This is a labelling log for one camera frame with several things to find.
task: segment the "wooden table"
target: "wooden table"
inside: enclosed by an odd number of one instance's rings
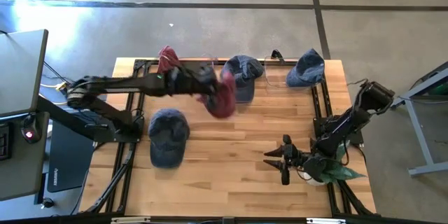
[[[118,58],[113,76],[129,76],[135,59]],[[271,84],[272,80],[284,80],[288,70],[286,66],[272,67],[267,70],[267,78]],[[342,62],[326,60],[325,74],[333,113],[341,114],[351,105]],[[280,173],[263,163],[263,153],[279,146],[283,134],[289,134],[299,149],[309,151],[315,116],[310,89],[272,86],[266,76],[258,78],[255,86],[252,103],[238,105],[235,114],[226,120],[213,118],[194,97],[146,97],[146,126],[134,159],[126,215],[329,217],[325,186],[308,185],[293,172],[291,184],[281,185]],[[107,102],[124,109],[126,98],[126,94],[110,94]],[[150,161],[147,126],[151,116],[162,108],[180,110],[190,125],[191,135],[178,169],[154,168]],[[91,206],[109,183],[116,148],[116,143],[107,143],[95,151],[80,211]],[[359,150],[349,148],[349,154],[349,167],[367,175]],[[357,178],[348,184],[375,212],[369,179]],[[339,189],[335,190],[342,209]],[[121,184],[117,192],[114,210]]]

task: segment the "blue baseball cap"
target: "blue baseball cap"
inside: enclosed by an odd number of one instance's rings
[[[181,165],[190,128],[178,110],[164,108],[151,118],[148,135],[151,140],[150,159],[155,167],[175,168]]]
[[[235,78],[237,102],[252,102],[255,93],[255,79],[262,76],[265,71],[261,63],[252,57],[237,55],[224,64],[220,73],[221,77],[225,71],[229,71]]]
[[[323,80],[325,61],[315,51],[308,50],[286,76],[288,87],[310,87]]]

